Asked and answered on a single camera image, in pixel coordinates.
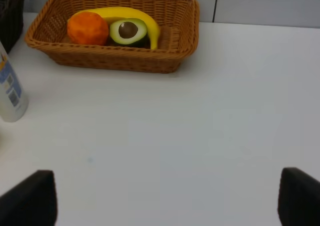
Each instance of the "table surface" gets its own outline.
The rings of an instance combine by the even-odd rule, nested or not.
[[[28,28],[36,14],[25,14]],[[17,43],[0,193],[55,173],[58,225],[280,225],[281,170],[320,178],[320,30],[200,23],[174,74],[71,68]]]

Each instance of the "spray can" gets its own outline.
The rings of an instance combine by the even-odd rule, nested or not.
[[[0,42],[0,116],[6,122],[15,122],[27,107],[28,98]]]

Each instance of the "avocado half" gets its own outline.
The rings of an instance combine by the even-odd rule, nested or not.
[[[143,47],[148,39],[148,30],[144,21],[127,18],[110,25],[110,37],[119,46]]]

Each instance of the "wicker basket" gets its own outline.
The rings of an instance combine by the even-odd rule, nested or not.
[[[161,28],[158,49],[72,44],[67,20],[78,11],[101,7],[131,7],[149,14]],[[196,0],[48,0],[25,41],[61,65],[170,73],[196,50],[198,36]]]
[[[0,0],[0,41],[7,53],[19,39],[24,27],[24,0]]]

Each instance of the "yellow banana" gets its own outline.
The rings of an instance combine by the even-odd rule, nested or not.
[[[155,22],[155,20],[148,14],[128,7],[106,7],[106,8],[97,8],[91,10],[84,10],[81,12],[93,12],[99,14],[106,22],[110,25],[115,21],[126,19],[126,18],[137,18],[146,24],[148,37],[150,39],[150,48],[152,50],[158,48],[158,39],[160,36],[160,27]]]

